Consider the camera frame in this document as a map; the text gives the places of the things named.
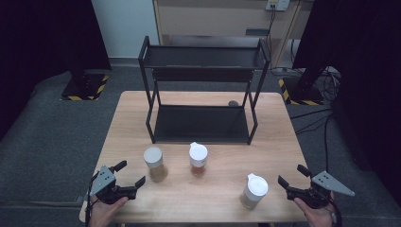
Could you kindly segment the grey-lidded jar of tan spice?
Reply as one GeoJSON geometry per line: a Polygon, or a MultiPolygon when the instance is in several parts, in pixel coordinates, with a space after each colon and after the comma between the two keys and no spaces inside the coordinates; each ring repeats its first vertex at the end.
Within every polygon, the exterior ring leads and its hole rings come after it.
{"type": "Polygon", "coordinates": [[[168,171],[164,164],[163,152],[159,148],[147,148],[144,152],[144,160],[152,181],[158,183],[166,178],[168,171]]]}

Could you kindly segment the white-lidded jar of red-brown spice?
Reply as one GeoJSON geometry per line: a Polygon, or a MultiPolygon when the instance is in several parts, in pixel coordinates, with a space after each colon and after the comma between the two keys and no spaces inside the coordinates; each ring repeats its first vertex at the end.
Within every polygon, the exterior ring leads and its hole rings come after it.
{"type": "Polygon", "coordinates": [[[206,170],[206,163],[208,158],[208,149],[206,146],[193,142],[190,144],[188,151],[191,173],[194,176],[201,176],[206,170]]]}

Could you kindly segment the black stand with striped base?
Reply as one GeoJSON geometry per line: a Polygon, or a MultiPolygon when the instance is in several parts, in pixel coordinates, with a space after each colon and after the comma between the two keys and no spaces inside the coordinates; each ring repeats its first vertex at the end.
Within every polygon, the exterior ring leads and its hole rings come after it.
{"type": "Polygon", "coordinates": [[[293,105],[323,105],[323,96],[314,86],[320,75],[319,69],[306,68],[299,78],[280,79],[284,101],[293,105]]]}
{"type": "Polygon", "coordinates": [[[104,90],[108,76],[87,72],[79,66],[69,70],[71,78],[61,93],[61,100],[97,100],[104,90]]]}

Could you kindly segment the white-lidded jar of pale spice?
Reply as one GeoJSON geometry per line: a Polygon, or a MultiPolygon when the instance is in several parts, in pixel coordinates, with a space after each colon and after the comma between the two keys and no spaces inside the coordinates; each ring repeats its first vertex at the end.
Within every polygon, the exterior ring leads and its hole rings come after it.
{"type": "Polygon", "coordinates": [[[241,203],[248,209],[254,209],[269,192],[268,182],[253,173],[247,176],[247,183],[240,195],[241,203]]]}

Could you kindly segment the person's left hand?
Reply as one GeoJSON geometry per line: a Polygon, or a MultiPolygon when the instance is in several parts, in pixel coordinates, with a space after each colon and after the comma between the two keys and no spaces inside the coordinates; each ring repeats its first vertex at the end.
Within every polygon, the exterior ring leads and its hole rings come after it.
{"type": "Polygon", "coordinates": [[[108,227],[114,220],[118,211],[126,204],[129,199],[123,197],[113,204],[100,201],[96,196],[90,198],[91,213],[89,227],[108,227]]]}

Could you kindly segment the black metal shelf rack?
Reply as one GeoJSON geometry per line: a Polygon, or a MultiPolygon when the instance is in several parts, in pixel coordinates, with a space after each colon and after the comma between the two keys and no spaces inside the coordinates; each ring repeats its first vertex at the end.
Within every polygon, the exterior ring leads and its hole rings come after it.
{"type": "Polygon", "coordinates": [[[270,64],[266,42],[222,45],[155,45],[143,41],[138,62],[148,99],[146,125],[153,143],[250,144],[258,127],[255,107],[270,64]],[[225,82],[246,85],[239,106],[165,104],[161,82],[225,82]]]}

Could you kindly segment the white wall socket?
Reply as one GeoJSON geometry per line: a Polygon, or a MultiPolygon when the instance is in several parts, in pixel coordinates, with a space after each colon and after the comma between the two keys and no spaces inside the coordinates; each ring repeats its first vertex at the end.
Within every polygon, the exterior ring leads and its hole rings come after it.
{"type": "Polygon", "coordinates": [[[286,11],[288,9],[290,0],[268,0],[266,10],[286,11]]]}

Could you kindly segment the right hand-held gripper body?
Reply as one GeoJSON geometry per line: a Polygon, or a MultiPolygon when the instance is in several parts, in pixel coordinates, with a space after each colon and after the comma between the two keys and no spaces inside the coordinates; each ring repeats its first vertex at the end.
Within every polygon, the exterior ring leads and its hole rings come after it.
{"type": "Polygon", "coordinates": [[[324,208],[332,200],[331,193],[338,192],[354,197],[356,193],[334,178],[331,174],[323,171],[319,174],[312,174],[310,187],[300,189],[289,186],[286,190],[287,199],[293,201],[299,198],[312,209],[324,208]]]}

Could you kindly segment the black curtain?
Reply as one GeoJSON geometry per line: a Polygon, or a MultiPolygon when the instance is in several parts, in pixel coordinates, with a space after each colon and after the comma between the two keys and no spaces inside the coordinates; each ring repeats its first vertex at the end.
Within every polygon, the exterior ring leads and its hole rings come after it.
{"type": "Polygon", "coordinates": [[[401,205],[401,0],[315,0],[294,63],[307,88],[340,72],[333,102],[348,148],[401,205]]]}
{"type": "Polygon", "coordinates": [[[42,80],[110,68],[92,0],[0,0],[0,140],[42,80]]]}

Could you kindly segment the person's right hand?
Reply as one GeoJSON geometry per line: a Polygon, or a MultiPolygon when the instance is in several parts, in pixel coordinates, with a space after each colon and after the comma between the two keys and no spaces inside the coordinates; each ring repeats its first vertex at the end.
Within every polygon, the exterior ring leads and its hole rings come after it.
{"type": "Polygon", "coordinates": [[[322,209],[312,209],[299,198],[294,199],[295,204],[303,211],[309,227],[332,227],[335,208],[328,204],[322,209]]]}

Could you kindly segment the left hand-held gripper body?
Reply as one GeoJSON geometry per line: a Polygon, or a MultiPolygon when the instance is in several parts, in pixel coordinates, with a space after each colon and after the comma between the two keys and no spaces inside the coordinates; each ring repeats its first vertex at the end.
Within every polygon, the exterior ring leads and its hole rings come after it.
{"type": "Polygon", "coordinates": [[[114,172],[111,172],[109,167],[102,166],[92,180],[89,198],[96,196],[103,203],[113,204],[123,197],[135,200],[136,193],[137,189],[134,186],[117,185],[114,172]]]}

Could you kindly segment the wooden cabinet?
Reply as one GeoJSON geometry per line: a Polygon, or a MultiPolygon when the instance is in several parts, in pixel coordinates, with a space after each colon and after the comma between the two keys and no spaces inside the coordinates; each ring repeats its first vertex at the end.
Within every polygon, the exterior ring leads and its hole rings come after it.
{"type": "Polygon", "coordinates": [[[153,0],[160,42],[174,36],[244,37],[270,32],[271,65],[277,67],[290,39],[299,40],[315,0],[290,0],[286,11],[266,10],[268,0],[153,0]]]}

